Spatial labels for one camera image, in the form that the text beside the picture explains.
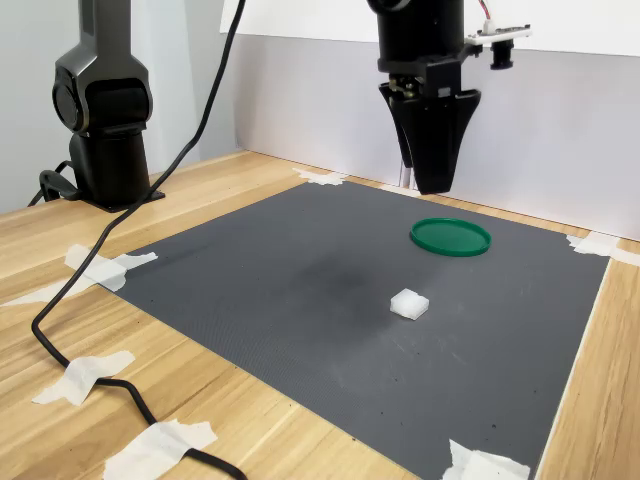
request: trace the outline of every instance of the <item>black rubber mat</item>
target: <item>black rubber mat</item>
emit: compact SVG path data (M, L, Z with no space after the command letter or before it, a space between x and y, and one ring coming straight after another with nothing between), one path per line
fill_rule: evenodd
M409 238L426 217L477 223L493 245L429 253ZM150 251L119 296L425 479L451 465L449 439L533 478L608 260L351 183L304 184ZM389 311L404 288L431 301L416 322Z

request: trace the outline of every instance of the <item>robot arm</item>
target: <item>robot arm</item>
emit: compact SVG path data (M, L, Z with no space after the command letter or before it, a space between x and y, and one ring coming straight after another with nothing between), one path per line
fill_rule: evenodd
M149 73L131 55L130 0L79 0L79 13L80 43L56 62L53 104L73 133L72 199L113 212L149 190L142 140L153 108ZM73 186L48 173L41 176L45 199L69 198ZM156 192L151 200L163 196Z
M495 30L488 21L486 31L465 39L464 0L368 2L378 16L378 69L389 74L380 92L391 110L404 164L413 168L421 193L448 192L464 132L480 103L478 90L461 88L462 63L491 42L492 69L510 68L513 38L531 30Z

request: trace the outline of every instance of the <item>wooden tabletop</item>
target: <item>wooden tabletop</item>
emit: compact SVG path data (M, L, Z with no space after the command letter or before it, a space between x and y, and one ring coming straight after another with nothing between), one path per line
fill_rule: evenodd
M293 166L300 167L240 153L180 169L162 188L167 198L143 206L117 227L101 255L113 258L144 247L305 182ZM566 234L588 233L444 197L423 198ZM63 200L0 216L0 304L68 277L69 246L93 245L112 218L85 203ZM640 253L638 242L625 240L620 247ZM609 263L538 478L640 478L639 271ZM0 478L101 478L104 461L147 425L120 389L96 387L81 407L64 400L31 403L63 373L31 333L31 320L42 306L0 307ZM41 327L72 359L131 351L136 360L118 378L138 387L159 420L210 422L219 440L206 450L250 479L413 478L101 287L63 300ZM224 475L183 459L166 478Z

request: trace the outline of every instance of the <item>green lid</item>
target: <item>green lid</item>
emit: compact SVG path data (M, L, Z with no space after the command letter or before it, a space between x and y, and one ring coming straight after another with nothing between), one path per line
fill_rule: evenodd
M416 245L449 257L481 255L491 246L491 235L482 227L455 218L426 218L411 229Z

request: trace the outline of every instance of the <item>white cube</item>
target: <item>white cube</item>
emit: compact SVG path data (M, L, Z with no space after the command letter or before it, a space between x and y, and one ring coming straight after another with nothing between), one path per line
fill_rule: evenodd
M417 320L429 308L429 300L405 288L391 299L391 311L398 315Z

